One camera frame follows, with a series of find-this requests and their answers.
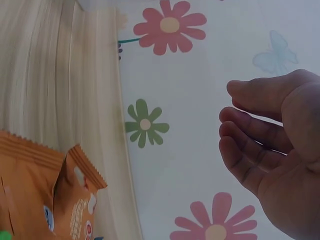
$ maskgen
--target pink flower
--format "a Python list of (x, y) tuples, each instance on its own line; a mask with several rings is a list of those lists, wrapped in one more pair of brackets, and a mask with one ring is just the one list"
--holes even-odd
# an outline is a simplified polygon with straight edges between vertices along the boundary
[(253, 233), (240, 233), (256, 228), (257, 221), (247, 220), (254, 214), (254, 206), (249, 205), (244, 207), (226, 221), (231, 208), (231, 203), (232, 198), (229, 193), (217, 193), (213, 198), (211, 223), (204, 204), (200, 201), (193, 202), (190, 205), (190, 209), (193, 216), (201, 224), (201, 226), (185, 217), (178, 216), (174, 221), (175, 224), (178, 227), (187, 229), (188, 231), (174, 231), (170, 234), (170, 239), (257, 240), (257, 235)]
[(139, 40), (141, 47), (147, 48), (154, 44), (153, 52), (156, 55), (165, 54), (167, 45), (174, 53), (177, 47), (187, 53), (193, 44), (185, 35), (198, 40), (206, 38), (204, 31), (193, 28), (204, 25), (206, 17), (201, 13), (185, 15), (190, 9), (189, 2), (179, 1), (171, 9), (169, 0), (161, 0), (160, 6), (163, 14), (154, 8), (146, 8), (142, 13), (146, 22), (138, 23), (133, 28), (134, 34), (144, 35)]

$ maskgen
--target butterfly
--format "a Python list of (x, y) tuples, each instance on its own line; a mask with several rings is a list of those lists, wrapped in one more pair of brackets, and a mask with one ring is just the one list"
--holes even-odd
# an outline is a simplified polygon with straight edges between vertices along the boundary
[(287, 62), (298, 64), (297, 55), (288, 48), (288, 42), (275, 30), (270, 31), (272, 49), (254, 56), (252, 63), (262, 71), (278, 76), (288, 73)]

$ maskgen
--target snack wrapper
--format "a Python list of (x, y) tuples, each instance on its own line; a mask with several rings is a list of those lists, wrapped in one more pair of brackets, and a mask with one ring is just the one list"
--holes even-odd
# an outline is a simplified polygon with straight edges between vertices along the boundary
[(79, 145), (63, 153), (0, 131), (0, 231), (13, 240), (90, 240), (107, 184)]

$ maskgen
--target green object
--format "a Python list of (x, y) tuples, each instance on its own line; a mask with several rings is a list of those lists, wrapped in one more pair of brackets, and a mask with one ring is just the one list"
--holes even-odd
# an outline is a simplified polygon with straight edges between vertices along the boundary
[(136, 42), (139, 41), (140, 38), (134, 38), (134, 39), (128, 39), (128, 40), (119, 40), (118, 44), (126, 44), (126, 43), (132, 43), (132, 42)]
[(0, 231), (0, 240), (11, 240), (12, 236), (7, 231)]
[(160, 117), (162, 110), (160, 107), (156, 107), (149, 114), (148, 106), (145, 100), (138, 99), (135, 103), (135, 107), (131, 104), (128, 107), (128, 114), (135, 121), (127, 121), (125, 123), (125, 130), (127, 133), (134, 132), (130, 136), (130, 141), (135, 142), (137, 139), (139, 148), (144, 148), (146, 145), (146, 138), (151, 145), (157, 143), (161, 145), (164, 143), (162, 137), (157, 133), (166, 133), (169, 130), (169, 124), (167, 123), (154, 123), (154, 121)]

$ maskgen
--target finger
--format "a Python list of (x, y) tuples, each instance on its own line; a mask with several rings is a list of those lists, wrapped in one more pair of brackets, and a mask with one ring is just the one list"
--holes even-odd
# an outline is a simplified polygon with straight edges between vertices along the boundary
[(221, 122), (234, 122), (246, 135), (267, 149), (288, 154), (293, 146), (282, 126), (254, 118), (233, 107), (225, 107), (219, 115)]
[(256, 116), (260, 116), (260, 117), (264, 117), (264, 118), (268, 118), (268, 119), (273, 119), (273, 120), (275, 120), (275, 121), (277, 121), (279, 123), (282, 123), (281, 113), (250, 110), (250, 109), (247, 109), (247, 108), (243, 107), (240, 103), (236, 102), (234, 99), (232, 99), (232, 104), (237, 109), (243, 110), (243, 111), (248, 112), (250, 114), (253, 114), (253, 115), (256, 115)]
[(265, 172), (280, 166), (284, 155), (264, 148), (241, 131), (232, 121), (225, 121), (219, 129), (220, 137), (231, 137), (248, 160)]
[(319, 77), (306, 70), (287, 75), (256, 78), (250, 81), (233, 80), (227, 84), (232, 99), (249, 111), (281, 114), (286, 97), (301, 85), (319, 81)]
[(219, 149), (226, 168), (246, 189), (258, 196), (259, 186), (267, 173), (251, 164), (230, 136), (221, 138)]

